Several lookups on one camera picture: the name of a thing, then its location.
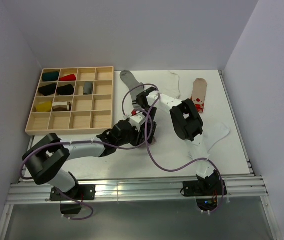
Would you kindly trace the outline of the plain white sock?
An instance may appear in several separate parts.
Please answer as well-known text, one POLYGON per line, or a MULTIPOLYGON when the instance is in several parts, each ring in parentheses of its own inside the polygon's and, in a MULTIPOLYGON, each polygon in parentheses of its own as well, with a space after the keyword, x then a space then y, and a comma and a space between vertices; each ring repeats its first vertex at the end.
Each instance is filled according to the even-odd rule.
POLYGON ((179 99, 179 80, 180 77, 177 73, 167 71, 163 78, 163 83, 161 84, 160 92, 174 99, 179 99))

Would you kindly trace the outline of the dark grey sock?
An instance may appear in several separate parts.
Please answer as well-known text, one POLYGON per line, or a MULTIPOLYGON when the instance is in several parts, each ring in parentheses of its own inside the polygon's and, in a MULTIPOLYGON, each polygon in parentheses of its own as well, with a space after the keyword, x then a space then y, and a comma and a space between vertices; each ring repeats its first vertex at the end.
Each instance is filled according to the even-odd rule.
POLYGON ((93 83, 90 81, 85 82, 83 86, 83 95, 91 95, 92 91, 93 91, 93 83))

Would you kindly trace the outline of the beige sock with rust stripes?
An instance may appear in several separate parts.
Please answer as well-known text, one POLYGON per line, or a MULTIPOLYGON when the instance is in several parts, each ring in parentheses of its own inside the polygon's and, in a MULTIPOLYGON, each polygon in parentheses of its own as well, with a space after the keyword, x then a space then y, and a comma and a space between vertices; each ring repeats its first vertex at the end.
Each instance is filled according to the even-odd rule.
MULTIPOLYGON (((148 145, 149 145, 149 146, 152 146, 152 145, 154 145, 154 144, 156 144, 156 138, 155 138, 155 137, 152 137, 151 142, 148 143, 148 145)), ((141 142, 141 144, 140 144, 139 147, 140 147, 140 148, 146 147, 145 138, 142 139, 142 142, 141 142)))

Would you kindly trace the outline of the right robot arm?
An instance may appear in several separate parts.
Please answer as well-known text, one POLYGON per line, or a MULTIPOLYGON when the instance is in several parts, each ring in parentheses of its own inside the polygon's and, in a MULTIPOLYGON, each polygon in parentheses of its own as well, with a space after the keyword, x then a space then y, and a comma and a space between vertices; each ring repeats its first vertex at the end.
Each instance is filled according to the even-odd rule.
POLYGON ((203 140, 203 121, 192 100, 178 100, 160 93, 155 87, 139 93, 136 104, 147 110, 147 119, 154 108, 168 113, 171 117, 175 134, 187 145, 192 160, 176 169, 161 167, 151 155, 149 147, 147 152, 152 162, 162 171, 173 173, 180 171, 191 164, 196 164, 196 177, 199 181, 198 189, 204 195, 209 195, 215 190, 216 185, 223 181, 215 164, 209 160, 208 150, 203 140))

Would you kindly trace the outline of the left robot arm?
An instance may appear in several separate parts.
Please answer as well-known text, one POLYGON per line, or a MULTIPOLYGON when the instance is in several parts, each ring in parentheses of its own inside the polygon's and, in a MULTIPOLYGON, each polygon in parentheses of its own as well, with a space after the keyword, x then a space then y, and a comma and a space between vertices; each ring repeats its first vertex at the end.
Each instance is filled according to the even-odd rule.
POLYGON ((79 187, 75 177, 62 170, 66 161, 106 157, 127 144, 138 148, 152 141, 155 126, 152 122, 134 126, 128 120, 121 120, 94 138, 79 141, 62 141, 55 133, 50 133, 22 156, 22 165, 35 184, 49 184, 66 199, 73 200, 78 196, 79 187))

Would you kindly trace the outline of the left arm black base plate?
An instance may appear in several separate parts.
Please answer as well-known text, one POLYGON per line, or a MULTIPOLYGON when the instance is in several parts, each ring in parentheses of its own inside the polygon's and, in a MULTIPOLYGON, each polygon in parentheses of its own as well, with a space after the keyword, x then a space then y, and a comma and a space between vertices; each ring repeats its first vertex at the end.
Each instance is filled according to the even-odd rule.
MULTIPOLYGON (((64 195, 67 197, 77 200, 77 201, 91 201, 95 197, 95 185, 94 184, 80 184, 74 186, 68 192, 64 192, 64 195)), ((56 187, 52 187, 50 192, 50 201, 57 202, 57 201, 66 201, 67 199, 63 197, 56 187)))

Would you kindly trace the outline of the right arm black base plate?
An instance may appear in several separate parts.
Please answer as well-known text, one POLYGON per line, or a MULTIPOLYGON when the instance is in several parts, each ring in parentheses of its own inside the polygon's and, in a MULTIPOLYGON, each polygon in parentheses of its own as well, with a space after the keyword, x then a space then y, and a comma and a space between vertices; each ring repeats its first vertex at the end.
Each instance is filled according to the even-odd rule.
POLYGON ((209 184, 204 180, 189 180, 182 182, 182 194, 185 197, 208 197, 208 196, 225 196, 227 189, 225 182, 218 180, 213 184, 209 184))

